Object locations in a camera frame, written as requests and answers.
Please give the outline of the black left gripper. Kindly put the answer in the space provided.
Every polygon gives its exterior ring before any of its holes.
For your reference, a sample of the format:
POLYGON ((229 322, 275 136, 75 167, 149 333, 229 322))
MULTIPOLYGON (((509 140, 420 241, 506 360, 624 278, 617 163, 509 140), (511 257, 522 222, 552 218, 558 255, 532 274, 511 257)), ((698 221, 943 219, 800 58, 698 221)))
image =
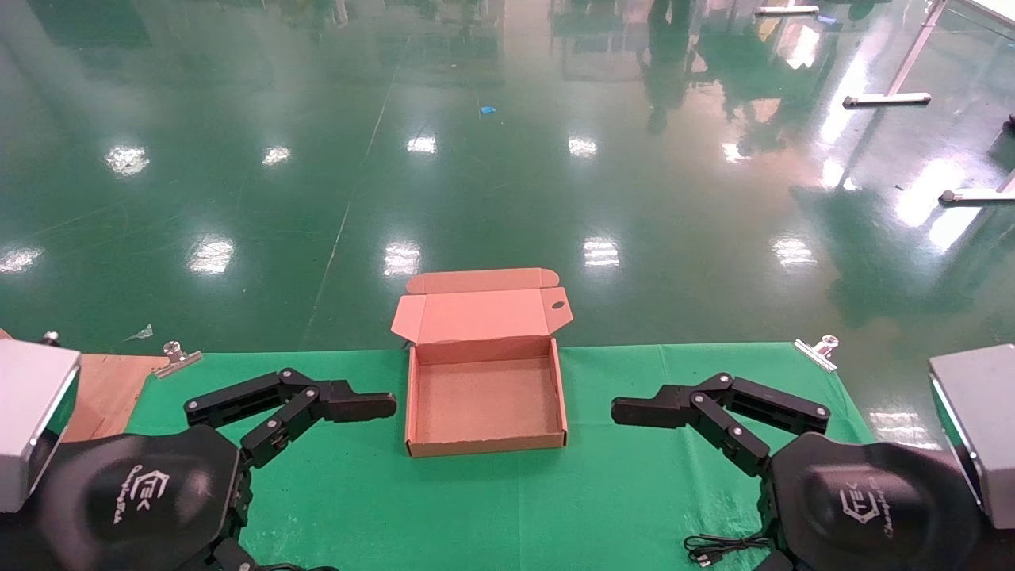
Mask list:
POLYGON ((272 462, 320 420, 392 418, 396 398, 287 368, 194 397, 184 412, 181 433, 72 443, 58 454, 36 487, 37 569, 251 570, 238 539, 250 499, 243 468, 272 462), (214 430, 264 412, 240 451, 214 430))

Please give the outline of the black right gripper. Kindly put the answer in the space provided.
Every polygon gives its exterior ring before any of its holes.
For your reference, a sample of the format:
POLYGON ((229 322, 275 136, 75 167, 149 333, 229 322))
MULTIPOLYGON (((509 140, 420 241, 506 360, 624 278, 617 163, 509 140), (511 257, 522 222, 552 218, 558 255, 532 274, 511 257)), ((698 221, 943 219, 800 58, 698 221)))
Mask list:
POLYGON ((747 476, 761 478, 769 570, 964 570, 985 536, 959 463, 939 450, 838 443, 826 406, 728 373, 655 397, 616 397, 617 425, 681 429, 706 439, 747 476), (804 434, 772 456, 736 419, 804 434))

